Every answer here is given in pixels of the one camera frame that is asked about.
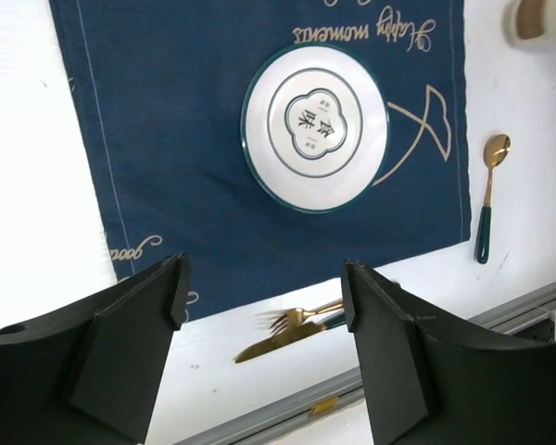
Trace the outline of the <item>metal cup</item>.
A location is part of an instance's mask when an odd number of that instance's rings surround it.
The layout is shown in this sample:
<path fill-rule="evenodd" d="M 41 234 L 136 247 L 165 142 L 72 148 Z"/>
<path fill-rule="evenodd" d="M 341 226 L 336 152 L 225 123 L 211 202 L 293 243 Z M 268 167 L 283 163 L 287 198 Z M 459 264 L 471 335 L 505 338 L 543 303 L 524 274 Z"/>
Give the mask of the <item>metal cup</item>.
<path fill-rule="evenodd" d="M 556 0 L 516 0 L 504 19 L 509 44 L 524 50 L 556 47 Z"/>

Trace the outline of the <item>gold knife green handle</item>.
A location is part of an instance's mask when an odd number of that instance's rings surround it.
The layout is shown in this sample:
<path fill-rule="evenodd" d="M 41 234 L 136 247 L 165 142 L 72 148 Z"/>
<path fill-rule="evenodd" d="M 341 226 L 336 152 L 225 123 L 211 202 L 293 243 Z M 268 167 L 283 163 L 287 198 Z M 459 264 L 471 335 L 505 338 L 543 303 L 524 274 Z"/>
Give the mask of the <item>gold knife green handle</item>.
<path fill-rule="evenodd" d="M 242 363 L 253 360 L 267 353 L 289 346 L 307 337 L 319 334 L 326 329 L 327 327 L 324 324 L 315 324 L 313 322 L 287 329 L 275 337 L 265 338 L 260 342 L 245 348 L 234 358 L 234 362 Z"/>

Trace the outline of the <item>dark blue cloth placemat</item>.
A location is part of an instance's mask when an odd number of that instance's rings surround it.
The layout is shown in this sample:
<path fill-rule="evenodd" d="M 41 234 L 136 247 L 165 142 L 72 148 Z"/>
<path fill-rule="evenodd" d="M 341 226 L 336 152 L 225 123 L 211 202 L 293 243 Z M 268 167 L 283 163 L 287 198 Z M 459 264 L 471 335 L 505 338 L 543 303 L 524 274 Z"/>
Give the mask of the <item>dark blue cloth placemat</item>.
<path fill-rule="evenodd" d="M 51 12 L 118 278 L 190 256 L 197 319 L 470 237 L 464 4 L 395 1 L 435 27 L 377 31 L 380 1 L 54 1 Z M 368 65 L 394 103 L 377 185 L 306 215 L 249 172 L 238 120 L 266 59 L 325 38 Z"/>

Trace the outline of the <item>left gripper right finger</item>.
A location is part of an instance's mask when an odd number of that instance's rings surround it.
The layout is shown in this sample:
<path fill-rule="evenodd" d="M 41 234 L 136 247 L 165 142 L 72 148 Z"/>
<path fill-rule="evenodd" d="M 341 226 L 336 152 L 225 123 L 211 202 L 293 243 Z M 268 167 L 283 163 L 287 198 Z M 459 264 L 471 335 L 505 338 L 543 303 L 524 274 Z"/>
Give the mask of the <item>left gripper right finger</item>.
<path fill-rule="evenodd" d="M 341 274 L 376 444 L 556 444 L 556 342 L 473 324 L 360 261 Z"/>

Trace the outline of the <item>white round plate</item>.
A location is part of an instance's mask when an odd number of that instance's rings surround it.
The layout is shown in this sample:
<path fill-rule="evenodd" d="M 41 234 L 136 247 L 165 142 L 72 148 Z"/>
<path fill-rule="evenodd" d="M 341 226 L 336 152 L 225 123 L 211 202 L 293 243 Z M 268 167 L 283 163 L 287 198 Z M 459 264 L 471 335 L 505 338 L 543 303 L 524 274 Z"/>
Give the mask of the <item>white round plate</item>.
<path fill-rule="evenodd" d="M 240 136 L 247 167 L 270 197 L 321 214 L 373 185 L 390 119 L 381 85 L 357 57 L 328 44 L 291 45 L 251 80 Z"/>

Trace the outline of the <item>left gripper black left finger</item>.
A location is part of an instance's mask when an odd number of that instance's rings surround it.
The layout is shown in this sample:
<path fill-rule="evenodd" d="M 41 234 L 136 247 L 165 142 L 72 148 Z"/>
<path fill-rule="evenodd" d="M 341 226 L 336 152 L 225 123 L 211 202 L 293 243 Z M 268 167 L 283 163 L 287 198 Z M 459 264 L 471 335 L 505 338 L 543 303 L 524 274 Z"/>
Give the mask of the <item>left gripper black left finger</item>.
<path fill-rule="evenodd" d="M 185 319 L 187 255 L 0 329 L 0 444 L 142 444 Z"/>

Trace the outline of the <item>gold spoon green handle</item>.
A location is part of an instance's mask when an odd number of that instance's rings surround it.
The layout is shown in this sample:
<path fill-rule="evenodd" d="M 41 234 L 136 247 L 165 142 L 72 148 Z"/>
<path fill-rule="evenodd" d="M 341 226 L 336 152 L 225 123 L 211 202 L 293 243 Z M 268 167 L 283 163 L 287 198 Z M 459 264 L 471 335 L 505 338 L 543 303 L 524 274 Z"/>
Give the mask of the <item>gold spoon green handle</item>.
<path fill-rule="evenodd" d="M 511 138 L 507 134 L 499 133 L 491 136 L 484 148 L 483 160 L 487 169 L 486 190 L 475 245 L 475 259 L 479 264 L 486 264 L 490 253 L 493 172 L 508 157 L 511 144 Z"/>

